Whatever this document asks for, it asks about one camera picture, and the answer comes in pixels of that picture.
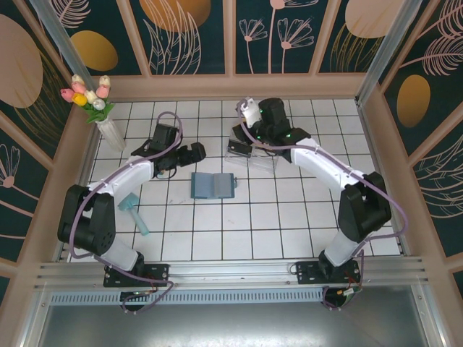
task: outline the pink tulip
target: pink tulip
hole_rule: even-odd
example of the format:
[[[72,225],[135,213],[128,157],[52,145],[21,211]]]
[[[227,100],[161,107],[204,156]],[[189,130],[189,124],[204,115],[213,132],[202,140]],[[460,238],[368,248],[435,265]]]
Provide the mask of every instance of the pink tulip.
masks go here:
[[[99,98],[105,99],[108,97],[108,95],[109,95],[109,87],[107,85],[101,85],[96,90],[96,96],[98,96]]]
[[[65,99],[65,101],[67,101],[68,103],[71,103],[72,102],[72,96],[74,95],[74,90],[72,89],[61,89],[61,96],[63,97],[63,99]]]
[[[76,92],[76,93],[79,93],[79,94],[85,94],[85,86],[82,84],[82,83],[79,83],[79,82],[73,82],[71,84],[72,86],[72,89]]]

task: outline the white tile floor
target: white tile floor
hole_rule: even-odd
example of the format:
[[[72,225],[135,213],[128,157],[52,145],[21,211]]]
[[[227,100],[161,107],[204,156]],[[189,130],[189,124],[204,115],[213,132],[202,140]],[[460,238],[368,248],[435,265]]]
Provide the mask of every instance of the white tile floor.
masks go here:
[[[287,116],[337,158],[365,173],[374,170],[353,100],[285,100]],[[226,162],[228,135],[237,124],[235,100],[117,103],[112,118],[125,136],[122,153],[100,140],[90,177],[97,181],[114,171],[154,131],[162,111],[183,121],[183,144],[200,141],[207,158],[179,168],[172,179],[152,180],[135,194],[139,214],[150,229],[136,231],[129,213],[116,211],[116,232],[147,261],[251,260],[317,257],[337,232],[339,197],[305,170],[280,158],[275,175]],[[173,124],[167,117],[163,120]],[[235,198],[194,200],[192,172],[232,172],[238,178]],[[392,227],[380,233],[392,233]],[[375,240],[366,255],[397,255],[396,239]]]

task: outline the white tile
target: white tile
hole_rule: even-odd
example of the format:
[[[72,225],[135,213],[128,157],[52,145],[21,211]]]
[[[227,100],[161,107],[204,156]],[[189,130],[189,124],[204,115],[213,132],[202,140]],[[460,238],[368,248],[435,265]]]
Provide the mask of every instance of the white tile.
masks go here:
[[[239,100],[224,100],[222,101],[222,116],[237,117],[237,104]]]
[[[301,128],[311,135],[316,135],[318,133],[314,116],[294,117],[292,119],[292,126],[294,128]]]
[[[222,230],[222,206],[196,205],[194,230]]]
[[[280,230],[257,230],[252,232],[254,259],[279,259],[281,253]]]
[[[145,222],[146,227],[151,233],[164,230],[164,216],[166,215],[166,206],[140,206],[138,215]]]
[[[279,202],[304,201],[301,179],[277,179],[276,189]]]
[[[276,204],[251,204],[252,229],[280,229]]]
[[[239,124],[239,119],[235,118],[223,118],[222,119],[222,134],[223,136],[230,136],[232,128]]]
[[[338,229],[310,229],[312,238],[313,256],[318,257],[321,251],[333,241]]]
[[[287,202],[278,204],[281,228],[308,228],[305,204],[303,202]]]
[[[284,158],[279,158],[276,164],[275,177],[301,177],[299,166],[290,163]]]
[[[140,205],[165,205],[167,181],[149,181],[142,185]]]
[[[222,232],[193,233],[193,260],[221,260]]]
[[[250,210],[248,204],[223,206],[224,230],[249,230]]]
[[[224,231],[224,260],[252,259],[250,231]]]
[[[276,188],[273,179],[251,179],[251,202],[276,202]]]
[[[197,137],[197,119],[182,119],[183,136]]]
[[[310,100],[290,100],[289,105],[293,116],[313,116]]]
[[[154,103],[133,103],[130,119],[152,119]]]
[[[162,260],[191,260],[192,234],[164,233]]]
[[[222,158],[204,158],[196,163],[196,172],[216,174],[222,172]]]
[[[126,138],[148,139],[150,136],[151,120],[129,121]]]
[[[343,134],[363,134],[362,122],[359,116],[339,117]]]
[[[133,232],[135,231],[135,222],[127,211],[121,211],[119,208],[114,209],[116,219],[116,232]]]
[[[157,119],[159,114],[161,114],[164,111],[169,111],[169,112],[174,112],[176,111],[177,108],[177,102],[176,101],[156,101],[154,103],[154,111],[153,111],[153,119]],[[165,115],[162,119],[168,119],[168,118],[174,118],[173,116],[168,116]]]
[[[119,130],[122,137],[125,137],[125,132],[127,131],[127,125],[129,123],[129,121],[116,120],[116,121],[114,121],[114,123],[116,124],[116,128]]]
[[[112,174],[119,167],[119,159],[97,160],[93,168],[91,181],[99,181]]]
[[[344,135],[347,154],[369,154],[367,139],[364,135]]]
[[[384,226],[375,233],[372,233],[371,236],[391,235],[393,233],[392,227]],[[371,240],[371,247],[373,248],[373,254],[375,256],[400,255],[399,246],[397,245],[397,239],[395,237]]]
[[[105,139],[100,140],[100,147],[96,153],[97,159],[120,159],[122,152],[113,150]]]
[[[336,110],[331,99],[328,100],[312,100],[313,113],[316,116],[335,116]]]
[[[146,262],[161,261],[162,233],[149,233],[146,236],[135,234],[133,249],[139,251],[145,257]]]
[[[319,179],[302,179],[305,201],[331,201],[330,189]]]
[[[181,119],[199,117],[199,101],[178,101],[176,114]]]
[[[311,258],[312,242],[308,229],[281,230],[285,258]]]
[[[202,118],[198,129],[198,136],[221,136],[222,119]]]
[[[317,122],[318,134],[341,134],[338,117],[315,117],[315,121]]]
[[[221,101],[200,101],[200,118],[221,118]]]
[[[193,229],[193,206],[167,206],[166,231],[191,231]]]
[[[291,116],[291,107],[289,106],[289,100],[283,100],[284,103],[284,112],[287,116]]]
[[[143,143],[145,143],[146,139],[126,139],[125,140],[125,149],[122,151],[122,159],[128,159],[132,154],[132,152],[138,148],[140,148]]]
[[[338,116],[356,116],[358,114],[355,101],[353,99],[334,100]]]
[[[241,202],[249,202],[249,187],[246,179],[239,179],[238,185],[234,189],[234,198],[223,199],[224,204],[237,204]]]
[[[371,155],[350,155],[350,165],[356,170],[360,170],[365,174],[371,174],[375,170],[375,165]]]
[[[110,119],[128,119],[132,103],[115,103],[111,113]]]
[[[192,204],[191,181],[170,181],[167,205]]]
[[[309,226],[312,228],[335,228],[333,204],[331,202],[307,202]]]
[[[346,154],[341,135],[320,135],[320,145],[330,154]]]
[[[222,156],[222,138],[221,137],[200,137],[198,142],[203,144],[207,157]]]
[[[231,173],[238,179],[247,179],[247,166],[231,163],[225,159],[222,160],[222,170],[224,173]]]

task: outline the white tulip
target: white tulip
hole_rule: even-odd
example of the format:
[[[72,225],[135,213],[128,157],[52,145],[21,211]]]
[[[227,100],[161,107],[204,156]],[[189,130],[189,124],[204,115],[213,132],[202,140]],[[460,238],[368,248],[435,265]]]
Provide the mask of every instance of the white tulip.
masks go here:
[[[111,81],[109,80],[109,77],[106,75],[100,77],[99,84],[104,85],[106,87],[111,87]]]
[[[87,98],[88,103],[92,103],[92,104],[93,104],[93,101],[98,99],[98,96],[96,96],[93,90],[86,90],[85,97]]]
[[[85,86],[84,80],[78,74],[75,74],[74,76],[72,76],[72,81],[73,82],[79,82],[81,85]]]
[[[101,100],[100,98],[96,98],[95,101],[92,102],[92,104],[95,110],[99,110],[99,111],[103,110],[104,107],[106,106],[104,101]]]

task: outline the light blue object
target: light blue object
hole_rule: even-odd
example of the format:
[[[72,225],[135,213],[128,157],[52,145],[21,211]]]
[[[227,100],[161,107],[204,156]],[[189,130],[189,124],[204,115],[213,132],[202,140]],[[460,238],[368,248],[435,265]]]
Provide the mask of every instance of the light blue object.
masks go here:
[[[191,175],[191,198],[229,199],[237,183],[232,173],[194,172]]]
[[[143,219],[140,217],[140,215],[138,215],[138,212],[135,209],[135,206],[138,204],[139,201],[140,198],[137,195],[130,193],[119,203],[118,207],[121,211],[130,212],[133,220],[135,221],[135,224],[137,225],[138,230],[140,230],[140,233],[143,236],[146,236],[150,233],[150,231],[148,230],[148,227],[146,226],[145,222],[143,222]]]

